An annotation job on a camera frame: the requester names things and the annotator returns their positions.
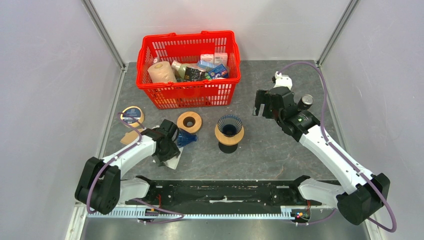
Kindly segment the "white paper coffee filter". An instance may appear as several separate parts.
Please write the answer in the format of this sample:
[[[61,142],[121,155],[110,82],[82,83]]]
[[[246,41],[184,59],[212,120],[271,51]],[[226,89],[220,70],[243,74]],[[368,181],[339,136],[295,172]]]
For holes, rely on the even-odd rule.
[[[153,161],[159,166],[159,167],[168,167],[172,170],[175,170],[179,164],[181,153],[178,153],[177,155],[172,156],[169,158],[168,156],[164,155],[152,155]]]

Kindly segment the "blue ribbed dripper cone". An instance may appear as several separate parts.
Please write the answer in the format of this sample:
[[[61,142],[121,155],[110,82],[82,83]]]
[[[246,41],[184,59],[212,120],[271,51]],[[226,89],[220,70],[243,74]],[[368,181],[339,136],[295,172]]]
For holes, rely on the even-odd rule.
[[[242,120],[233,114],[223,115],[217,122],[220,133],[226,137],[233,137],[242,130]]]
[[[176,145],[179,148],[182,148],[192,142],[196,142],[198,140],[198,136],[196,134],[189,133],[183,129],[178,130],[178,135],[176,138]]]

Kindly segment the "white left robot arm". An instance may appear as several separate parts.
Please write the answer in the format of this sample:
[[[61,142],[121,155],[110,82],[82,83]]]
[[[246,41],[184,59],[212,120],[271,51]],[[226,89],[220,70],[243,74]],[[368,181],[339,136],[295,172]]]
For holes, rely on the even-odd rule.
[[[74,197],[86,205],[87,212],[109,214],[117,204],[140,199],[152,204],[157,191],[142,177],[122,177],[142,160],[153,157],[158,166],[176,169],[183,151],[176,140],[178,126],[170,120],[153,128],[137,132],[138,136],[119,152],[102,159],[89,158],[82,170]]]

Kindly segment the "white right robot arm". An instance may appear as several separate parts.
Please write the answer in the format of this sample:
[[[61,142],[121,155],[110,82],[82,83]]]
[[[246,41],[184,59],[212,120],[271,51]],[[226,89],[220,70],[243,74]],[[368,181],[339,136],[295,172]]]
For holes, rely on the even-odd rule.
[[[321,128],[320,121],[309,111],[314,99],[304,95],[298,103],[285,86],[257,90],[253,115],[273,119],[282,131],[311,151],[332,172],[338,185],[303,175],[294,180],[289,200],[300,205],[306,200],[337,209],[351,224],[360,225],[380,210],[391,182],[384,173],[374,174],[354,160]]]

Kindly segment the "black yellow drink can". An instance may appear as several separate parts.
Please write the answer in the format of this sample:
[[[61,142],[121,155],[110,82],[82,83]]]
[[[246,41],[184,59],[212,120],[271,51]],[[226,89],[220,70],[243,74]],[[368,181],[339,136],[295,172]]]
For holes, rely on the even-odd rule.
[[[297,103],[297,109],[299,111],[307,111],[311,108],[313,104],[314,104],[314,97],[310,94],[305,94],[299,99]]]

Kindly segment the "brown cardboard piece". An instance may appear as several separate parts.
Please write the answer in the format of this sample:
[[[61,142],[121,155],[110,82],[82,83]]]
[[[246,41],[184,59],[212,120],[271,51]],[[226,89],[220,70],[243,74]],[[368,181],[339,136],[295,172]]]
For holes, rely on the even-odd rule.
[[[134,141],[138,141],[140,138],[140,131],[138,130],[132,130],[130,132],[127,132],[124,134],[124,137],[121,138],[120,143],[124,145],[129,145],[133,143]]]

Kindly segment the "blue toothpaste box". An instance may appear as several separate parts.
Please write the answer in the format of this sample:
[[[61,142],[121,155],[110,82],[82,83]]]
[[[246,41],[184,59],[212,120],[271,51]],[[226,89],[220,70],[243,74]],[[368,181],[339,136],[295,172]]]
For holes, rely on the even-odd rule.
[[[216,66],[215,68],[213,68],[212,70],[210,70],[208,72],[208,75],[212,79],[227,79],[229,77],[229,71],[223,64],[220,64]]]

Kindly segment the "white red carton box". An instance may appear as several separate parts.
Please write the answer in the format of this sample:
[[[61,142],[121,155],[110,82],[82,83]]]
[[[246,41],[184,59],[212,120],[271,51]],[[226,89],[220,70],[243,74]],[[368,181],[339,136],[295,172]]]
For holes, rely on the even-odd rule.
[[[215,65],[228,65],[228,54],[226,52],[215,52],[213,54],[213,63]]]

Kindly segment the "white pink small box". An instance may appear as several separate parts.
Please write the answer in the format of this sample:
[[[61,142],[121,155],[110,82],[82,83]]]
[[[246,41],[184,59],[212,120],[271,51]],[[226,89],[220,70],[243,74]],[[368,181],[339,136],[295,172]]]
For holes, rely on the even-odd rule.
[[[215,55],[213,53],[203,53],[200,55],[200,60],[213,64],[215,61]]]

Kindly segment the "light blue small box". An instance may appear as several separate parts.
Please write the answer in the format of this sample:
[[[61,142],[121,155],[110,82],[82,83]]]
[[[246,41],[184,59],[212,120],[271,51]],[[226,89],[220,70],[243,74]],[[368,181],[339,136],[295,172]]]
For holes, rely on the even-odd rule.
[[[205,60],[199,60],[196,65],[201,69],[204,69],[206,72],[210,72],[217,67],[216,64]]]

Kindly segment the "beige paper roll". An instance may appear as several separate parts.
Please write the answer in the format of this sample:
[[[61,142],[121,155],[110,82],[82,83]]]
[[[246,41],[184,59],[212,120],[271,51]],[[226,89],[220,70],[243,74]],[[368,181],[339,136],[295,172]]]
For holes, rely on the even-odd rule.
[[[154,63],[147,69],[152,83],[176,83],[177,79],[170,63],[168,61],[160,61]]]

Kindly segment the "green glass bottle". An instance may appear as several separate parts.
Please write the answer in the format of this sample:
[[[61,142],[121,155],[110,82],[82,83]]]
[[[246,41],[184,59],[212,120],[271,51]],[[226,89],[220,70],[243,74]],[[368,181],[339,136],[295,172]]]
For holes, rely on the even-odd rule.
[[[171,68],[176,71],[177,76],[181,79],[182,82],[193,82],[201,80],[201,72],[193,63],[181,63],[174,60],[171,64]]]

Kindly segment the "red plastic shopping basket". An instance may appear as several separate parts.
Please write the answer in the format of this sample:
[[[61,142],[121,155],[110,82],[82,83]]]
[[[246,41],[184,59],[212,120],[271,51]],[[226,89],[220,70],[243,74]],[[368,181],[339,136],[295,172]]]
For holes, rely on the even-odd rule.
[[[213,53],[227,53],[227,79],[154,83],[148,73],[154,58],[169,63],[195,64],[201,54]],[[138,53],[135,84],[158,109],[226,106],[231,103],[236,85],[241,80],[240,63],[239,47],[231,30],[147,35]]]

